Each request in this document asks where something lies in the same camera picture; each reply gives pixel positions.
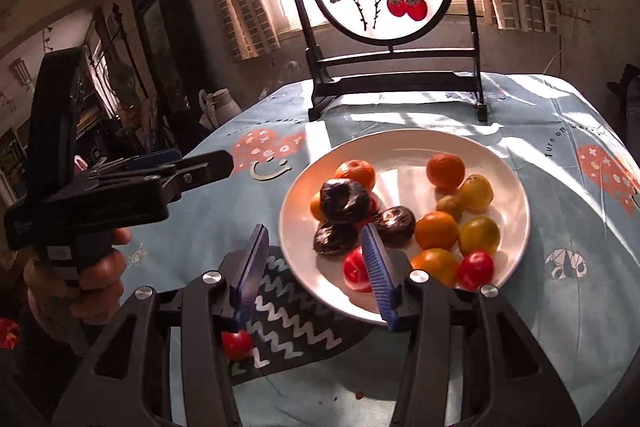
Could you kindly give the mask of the person's left hand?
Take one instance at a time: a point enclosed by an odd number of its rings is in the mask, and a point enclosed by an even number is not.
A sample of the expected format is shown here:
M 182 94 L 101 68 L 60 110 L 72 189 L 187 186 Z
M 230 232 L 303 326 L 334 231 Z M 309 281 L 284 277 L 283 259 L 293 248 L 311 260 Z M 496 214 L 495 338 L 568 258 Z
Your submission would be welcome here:
M 27 252 L 32 255 L 23 271 L 29 308 L 54 340 L 70 343 L 68 320 L 101 326 L 119 310 L 127 259 L 117 248 L 112 248 L 96 265 L 82 270 L 72 285 L 40 260 L 34 248 L 29 247 Z

